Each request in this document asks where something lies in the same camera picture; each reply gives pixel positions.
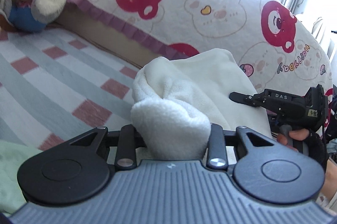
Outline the person's right hand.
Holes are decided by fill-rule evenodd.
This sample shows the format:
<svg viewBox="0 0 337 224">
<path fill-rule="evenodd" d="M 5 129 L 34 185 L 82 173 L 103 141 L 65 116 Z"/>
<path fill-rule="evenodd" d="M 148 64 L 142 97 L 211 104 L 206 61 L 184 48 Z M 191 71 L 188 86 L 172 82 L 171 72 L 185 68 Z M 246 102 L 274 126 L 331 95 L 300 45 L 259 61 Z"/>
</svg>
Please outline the person's right hand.
<svg viewBox="0 0 337 224">
<path fill-rule="evenodd" d="M 293 143 L 295 141 L 299 141 L 300 143 L 303 142 L 309 135 L 309 131 L 307 129 L 300 129 L 297 131 L 289 131 L 289 137 L 293 139 Z M 297 148 L 293 147 L 292 145 L 289 145 L 289 142 L 287 138 L 282 135 L 278 134 L 277 136 L 277 142 L 279 142 L 282 145 L 285 145 L 286 147 L 298 152 Z"/>
</svg>

